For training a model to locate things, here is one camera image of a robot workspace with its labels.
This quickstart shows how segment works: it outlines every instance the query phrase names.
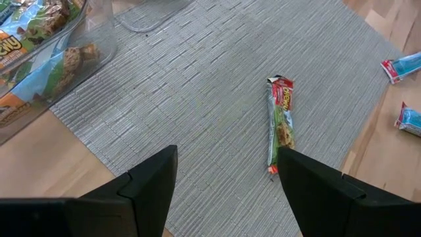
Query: snack package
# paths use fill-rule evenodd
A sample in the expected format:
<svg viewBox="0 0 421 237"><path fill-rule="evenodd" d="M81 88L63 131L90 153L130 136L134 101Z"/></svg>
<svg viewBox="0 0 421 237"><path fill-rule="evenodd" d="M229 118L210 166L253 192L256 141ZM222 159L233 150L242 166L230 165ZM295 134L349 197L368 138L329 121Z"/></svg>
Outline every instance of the snack package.
<svg viewBox="0 0 421 237"><path fill-rule="evenodd" d="M76 18L82 6L83 3L80 1L26 0L25 4L22 4L0 27L4 34L14 37L16 45L20 44L22 47L15 52L12 50L4 58L6 59L9 55L15 53L17 56L13 57L13 59L17 59L22 54L29 52L43 40L50 38L55 32L61 30L65 24ZM67 33L59 41L40 51L35 57L23 62L8 73L3 73L0 78L0 85L6 84L9 89L13 88L29 73L51 57L62 52L67 46L69 37L70 33ZM3 63L3 66L11 62L13 60Z"/></svg>
<svg viewBox="0 0 421 237"><path fill-rule="evenodd" d="M70 47L30 73L0 98L0 128L18 119L33 106L58 98L74 81L87 61L97 61L96 45Z"/></svg>
<svg viewBox="0 0 421 237"><path fill-rule="evenodd" d="M277 174L278 148L282 146L295 148L291 118L294 82L277 75L268 79L267 90L270 120L268 170L271 174Z"/></svg>
<svg viewBox="0 0 421 237"><path fill-rule="evenodd" d="M13 0L0 0L0 24L12 15L20 3L15 3Z"/></svg>
<svg viewBox="0 0 421 237"><path fill-rule="evenodd" d="M401 114L396 120L395 126L400 130L404 130L421 137L421 113L407 107L405 102L402 102Z"/></svg>
<svg viewBox="0 0 421 237"><path fill-rule="evenodd" d="M421 52L394 61L386 60L382 62L382 67L389 76L390 82L396 84L404 77L421 69Z"/></svg>

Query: food packaging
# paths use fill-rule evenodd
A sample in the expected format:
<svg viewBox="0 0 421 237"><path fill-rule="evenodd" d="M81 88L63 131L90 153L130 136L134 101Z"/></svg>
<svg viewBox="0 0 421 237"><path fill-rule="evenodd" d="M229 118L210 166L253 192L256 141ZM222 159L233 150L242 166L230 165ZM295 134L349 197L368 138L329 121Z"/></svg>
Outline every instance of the food packaging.
<svg viewBox="0 0 421 237"><path fill-rule="evenodd" d="M20 33L24 33L17 35L18 28L13 26L16 34L11 36L26 42L22 43L22 49L27 49L5 63L3 68L0 66L0 144L109 62L116 53L111 0L25 1L33 2L25 8L17 8L0 26L0 29L12 29L13 24L19 24L23 30L19 30ZM42 23L30 20L23 24L27 27L22 27L24 21L19 21L17 14L21 18L28 16L25 13L34 9L33 6L48 3L52 4L46 11L51 10L49 16L56 20ZM63 12L65 5L68 5L68 13ZM64 15L68 15L65 24ZM39 43L24 38L33 33Z"/></svg>
<svg viewBox="0 0 421 237"><path fill-rule="evenodd" d="M282 146L295 148L291 117L294 82L277 75L268 79L266 87L270 121L268 171L270 174L277 174L278 148Z"/></svg>
<svg viewBox="0 0 421 237"><path fill-rule="evenodd" d="M403 57L397 60L386 60L382 62L392 84L396 84L409 74L421 69L421 52Z"/></svg>
<svg viewBox="0 0 421 237"><path fill-rule="evenodd" d="M14 2L13 0L0 0L0 25L22 4L26 3Z"/></svg>
<svg viewBox="0 0 421 237"><path fill-rule="evenodd" d="M401 114L395 122L400 130L410 132L421 137L421 113L411 109L402 102Z"/></svg>

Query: green wrapper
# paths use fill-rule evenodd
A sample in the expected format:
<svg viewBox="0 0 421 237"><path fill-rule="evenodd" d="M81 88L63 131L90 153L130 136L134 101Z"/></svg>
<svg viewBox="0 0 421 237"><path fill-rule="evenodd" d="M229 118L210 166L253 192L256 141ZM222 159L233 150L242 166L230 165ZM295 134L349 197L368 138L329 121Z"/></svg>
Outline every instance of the green wrapper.
<svg viewBox="0 0 421 237"><path fill-rule="evenodd" d="M12 4L10 0L0 0L0 24L4 23L17 7L18 4Z"/></svg>
<svg viewBox="0 0 421 237"><path fill-rule="evenodd" d="M97 61L94 44L70 47L52 57L0 98L0 128L7 126L38 103L49 104L74 83L84 63Z"/></svg>
<svg viewBox="0 0 421 237"><path fill-rule="evenodd" d="M276 76L268 79L267 88L270 121L268 171L276 174L278 148L282 146L295 148L291 117L294 82L283 76Z"/></svg>
<svg viewBox="0 0 421 237"><path fill-rule="evenodd" d="M0 68L19 56L30 52L53 34L60 31L81 12L81 4L68 0L26 0L0 27L4 37L13 36L21 48L10 51L0 59ZM1 75L3 83L13 88L39 65L62 52L70 33L50 45L35 57Z"/></svg>

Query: woven placemat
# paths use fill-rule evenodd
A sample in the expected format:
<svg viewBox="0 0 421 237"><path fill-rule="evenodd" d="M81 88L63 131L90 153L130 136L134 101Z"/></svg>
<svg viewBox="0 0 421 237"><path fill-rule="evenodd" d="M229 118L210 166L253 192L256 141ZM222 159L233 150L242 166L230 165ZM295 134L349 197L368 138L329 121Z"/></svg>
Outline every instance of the woven placemat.
<svg viewBox="0 0 421 237"><path fill-rule="evenodd" d="M267 172L266 79L295 80L297 150L338 168L400 52L340 0L197 0L119 51L51 110L115 174L179 148L175 236L294 236Z"/></svg>

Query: light wood surface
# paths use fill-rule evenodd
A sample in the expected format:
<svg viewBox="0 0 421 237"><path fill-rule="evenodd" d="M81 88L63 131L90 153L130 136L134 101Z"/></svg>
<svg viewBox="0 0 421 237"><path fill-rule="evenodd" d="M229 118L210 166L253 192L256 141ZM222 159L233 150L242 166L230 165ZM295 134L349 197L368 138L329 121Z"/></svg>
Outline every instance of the light wood surface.
<svg viewBox="0 0 421 237"><path fill-rule="evenodd" d="M404 54L421 51L421 1L344 2ZM402 101L421 112L421 73L389 85L349 150L343 172L401 197L421 201L421 138L393 126Z"/></svg>
<svg viewBox="0 0 421 237"><path fill-rule="evenodd" d="M421 51L420 0L343 1L404 53ZM393 127L402 100L421 111L420 99L421 74L388 87L350 149L343 172L421 201L421 138ZM1 146L0 154L2 198L78 197L114 178L50 111Z"/></svg>

